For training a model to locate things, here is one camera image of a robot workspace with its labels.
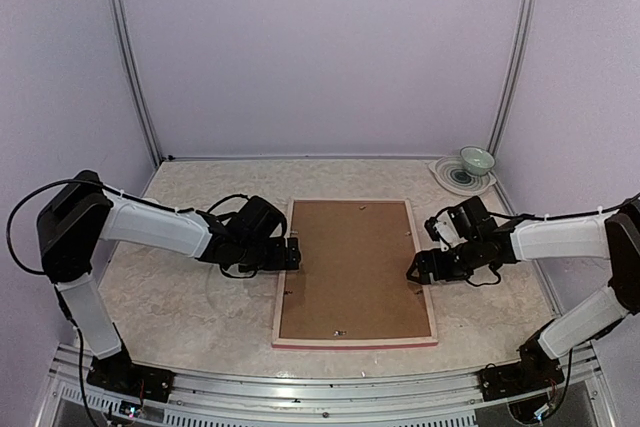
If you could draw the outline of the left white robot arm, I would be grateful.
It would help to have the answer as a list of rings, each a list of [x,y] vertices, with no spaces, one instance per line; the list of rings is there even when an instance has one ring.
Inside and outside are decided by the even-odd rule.
[[[58,193],[36,218],[41,266],[71,322],[93,356],[102,377],[121,392],[140,381],[93,275],[96,248],[122,244],[162,250],[241,276],[296,271],[299,241],[288,234],[286,215],[260,196],[247,196],[240,208],[176,208],[133,196],[83,170],[58,184]]]

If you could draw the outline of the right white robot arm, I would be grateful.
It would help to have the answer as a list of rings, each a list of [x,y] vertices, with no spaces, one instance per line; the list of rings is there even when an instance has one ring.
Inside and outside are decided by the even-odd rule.
[[[520,390],[531,391],[546,379],[550,361],[639,312],[637,196],[613,207],[544,217],[494,213],[473,196],[442,208],[424,227],[436,246],[415,254],[406,278],[416,284],[470,282],[480,268],[497,274],[523,262],[566,267],[567,280],[576,279],[581,267],[598,269],[595,280],[581,284],[593,291],[567,305],[521,346],[522,360],[511,370]]]

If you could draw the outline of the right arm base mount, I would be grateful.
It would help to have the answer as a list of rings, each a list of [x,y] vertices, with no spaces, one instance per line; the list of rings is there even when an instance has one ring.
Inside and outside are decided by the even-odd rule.
[[[516,362],[488,364],[477,376],[485,402],[523,395],[562,384],[565,376],[557,357],[549,357],[536,332],[518,349]]]

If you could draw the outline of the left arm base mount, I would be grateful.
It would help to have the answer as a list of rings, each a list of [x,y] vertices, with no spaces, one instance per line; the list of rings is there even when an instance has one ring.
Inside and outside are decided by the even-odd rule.
[[[175,372],[134,362],[123,342],[118,349],[107,349],[105,353],[90,348],[93,357],[86,377],[89,385],[140,401],[168,402]]]

